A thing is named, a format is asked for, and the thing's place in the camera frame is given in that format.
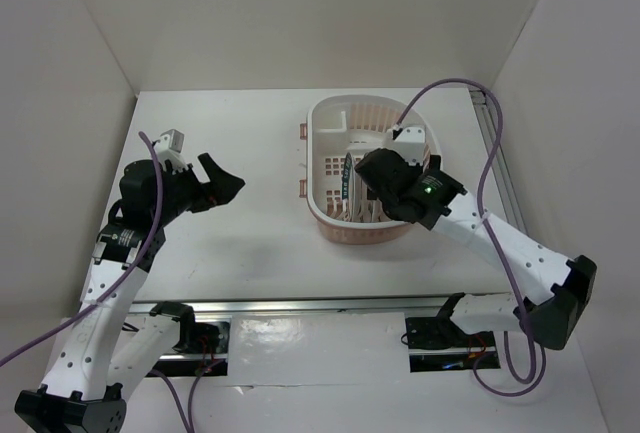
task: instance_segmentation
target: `wall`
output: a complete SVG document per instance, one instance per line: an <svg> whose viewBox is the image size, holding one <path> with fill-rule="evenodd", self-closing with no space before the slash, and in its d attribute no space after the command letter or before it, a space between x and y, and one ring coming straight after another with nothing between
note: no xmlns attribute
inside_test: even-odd
<svg viewBox="0 0 640 433"><path fill-rule="evenodd" d="M491 82L535 0L86 0L137 90Z"/></svg>
<svg viewBox="0 0 640 433"><path fill-rule="evenodd" d="M77 301L134 97L81 0L0 0L0 18L0 317L59 318Z"/></svg>
<svg viewBox="0 0 640 433"><path fill-rule="evenodd" d="M638 431L640 0L540 0L495 89L527 225L599 265L578 338L612 433Z"/></svg>

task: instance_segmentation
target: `dish rack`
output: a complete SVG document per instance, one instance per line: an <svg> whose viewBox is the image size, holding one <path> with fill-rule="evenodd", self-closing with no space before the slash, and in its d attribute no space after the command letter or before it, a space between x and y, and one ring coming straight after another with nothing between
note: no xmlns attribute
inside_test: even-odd
<svg viewBox="0 0 640 433"><path fill-rule="evenodd" d="M342 199L346 154L350 153L357 164L369 151L383 147L387 130L398 121L405 107L399 101L380 96L333 96L311 107L307 123L300 125L300 138L307 140L307 177L300 181L300 196L307 199L320 232L328 240L349 245L382 243L402 236L411 227L390 220L384 213L374 223L343 219L350 213L347 201ZM440 154L433 130L414 110L409 111L403 124L424 128L424 164L428 165L432 153Z"/></svg>

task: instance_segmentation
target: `robotic arm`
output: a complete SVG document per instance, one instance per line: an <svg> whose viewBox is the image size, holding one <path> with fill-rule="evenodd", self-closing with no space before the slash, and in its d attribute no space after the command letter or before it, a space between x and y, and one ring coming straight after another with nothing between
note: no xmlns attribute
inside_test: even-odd
<svg viewBox="0 0 640 433"><path fill-rule="evenodd" d="M440 170L439 157L432 156L426 170L416 160L424 149L424 138L416 136L417 131L407 127L392 132L388 148L367 154L356 165L356 172L389 218L420 223L501 268L483 224L491 218L525 298L534 340L545 348L563 349L591 297L596 265L585 256L571 260L551 251L489 211L478 211L476 198ZM466 334L522 328L512 294L456 294L438 316L448 318Z"/></svg>
<svg viewBox="0 0 640 433"><path fill-rule="evenodd" d="M38 433L118 431L127 400L162 354L171 348L201 351L197 338L207 335L208 325L196 324L191 307L164 302L112 359L130 306L165 242L164 227L185 211L199 213L229 203L245 184L206 153L198 159L209 181L200 183L180 154L183 139L182 133L171 130L153 144L162 165L163 188L159 227L150 248L109 298L73 325L41 387L23 391L16 402L16 413ZM81 311L120 281L152 231L158 199L153 162L128 165L120 193L122 198L98 235Z"/></svg>

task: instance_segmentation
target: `white plastic basket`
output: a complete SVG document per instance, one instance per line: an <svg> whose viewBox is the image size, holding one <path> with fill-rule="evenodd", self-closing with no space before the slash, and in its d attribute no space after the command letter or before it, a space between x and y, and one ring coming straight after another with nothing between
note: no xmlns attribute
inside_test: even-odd
<svg viewBox="0 0 640 433"><path fill-rule="evenodd" d="M411 225L384 217L376 223L355 223L335 219L346 208L341 197L342 170L347 152L357 163L383 146L385 132L398 120L406 105L380 96L344 95L324 99L309 110L300 136L307 140L307 178L300 184L300 196L318 220L321 233L330 241L366 245L393 240ZM424 127L425 165L430 154L440 154L440 145L429 124L414 110L404 125Z"/></svg>

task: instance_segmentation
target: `basket handle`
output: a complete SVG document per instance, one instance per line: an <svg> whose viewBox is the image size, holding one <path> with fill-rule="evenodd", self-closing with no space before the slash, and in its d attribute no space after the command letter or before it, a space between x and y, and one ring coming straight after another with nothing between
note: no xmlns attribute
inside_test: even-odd
<svg viewBox="0 0 640 433"><path fill-rule="evenodd" d="M300 198L307 197L307 180L300 180Z"/></svg>

